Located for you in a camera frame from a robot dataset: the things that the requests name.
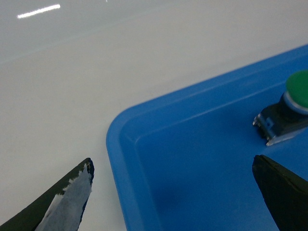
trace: white table surface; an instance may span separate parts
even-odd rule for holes
[[[0,224],[91,157],[79,230],[125,230],[105,145],[116,115],[307,44],[307,12],[307,0],[1,1]]]

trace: small device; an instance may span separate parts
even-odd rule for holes
[[[267,146],[293,138],[308,126],[308,70],[291,75],[280,101],[264,108],[253,122]]]

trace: white surface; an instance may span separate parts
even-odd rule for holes
[[[2,1],[0,224],[91,157],[79,230],[125,230],[105,146],[115,116],[308,43],[307,0],[162,2]]]
[[[91,193],[87,164],[75,179],[63,189],[64,195],[57,194],[52,200],[41,223],[35,231],[76,231],[83,213],[83,205]]]

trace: green button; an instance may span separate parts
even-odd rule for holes
[[[286,87],[295,103],[308,108],[308,70],[292,74],[286,82]]]

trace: blue tray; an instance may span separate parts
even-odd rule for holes
[[[308,179],[308,130],[266,147],[252,122],[302,69],[308,45],[122,112],[106,144],[127,230],[277,231],[252,162]]]

